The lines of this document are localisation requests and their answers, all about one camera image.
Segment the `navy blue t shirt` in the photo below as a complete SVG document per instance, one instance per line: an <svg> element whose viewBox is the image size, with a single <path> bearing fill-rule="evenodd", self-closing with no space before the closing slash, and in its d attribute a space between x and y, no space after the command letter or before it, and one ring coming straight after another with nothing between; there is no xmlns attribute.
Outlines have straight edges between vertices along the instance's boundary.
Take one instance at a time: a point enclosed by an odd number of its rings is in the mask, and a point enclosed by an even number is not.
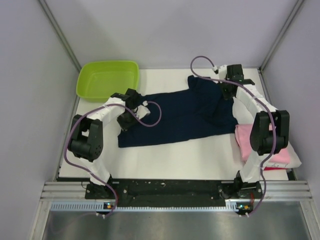
<svg viewBox="0 0 320 240"><path fill-rule="evenodd" d="M139 95L149 102L150 114L118 135L119 148L172 144L216 135L233 134L238 124L232 99L224 99L219 85L193 75L188 89Z"/></svg>

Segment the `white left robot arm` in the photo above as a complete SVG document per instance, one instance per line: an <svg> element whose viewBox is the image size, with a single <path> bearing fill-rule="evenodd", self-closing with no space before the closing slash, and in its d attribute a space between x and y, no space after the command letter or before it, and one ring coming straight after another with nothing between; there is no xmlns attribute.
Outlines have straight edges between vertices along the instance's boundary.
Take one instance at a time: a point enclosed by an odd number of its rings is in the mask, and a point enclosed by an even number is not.
<svg viewBox="0 0 320 240"><path fill-rule="evenodd" d="M116 120L122 131L126 132L147 116L150 111L139 104L140 95L134 89L126 93L114 93L96 111L85 117L77 114L72 119L71 133L67 150L80 159L89 170L90 181L97 185L96 192L102 198L109 198L114 187L108 180L111 177L103 163L104 127Z"/></svg>

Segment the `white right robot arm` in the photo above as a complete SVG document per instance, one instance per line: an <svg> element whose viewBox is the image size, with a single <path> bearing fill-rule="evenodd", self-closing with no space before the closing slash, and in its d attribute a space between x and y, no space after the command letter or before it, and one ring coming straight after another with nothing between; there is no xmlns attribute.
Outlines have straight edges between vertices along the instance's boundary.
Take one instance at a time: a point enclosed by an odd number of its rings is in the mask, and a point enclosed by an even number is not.
<svg viewBox="0 0 320 240"><path fill-rule="evenodd" d="M255 83L244 77L241 64L222 65L218 75L223 97L238 99L254 118L249 135L251 153L237 172L232 188L224 189L228 195L245 198L262 190L260 177L266 163L288 146L290 114L278 110L260 94Z"/></svg>

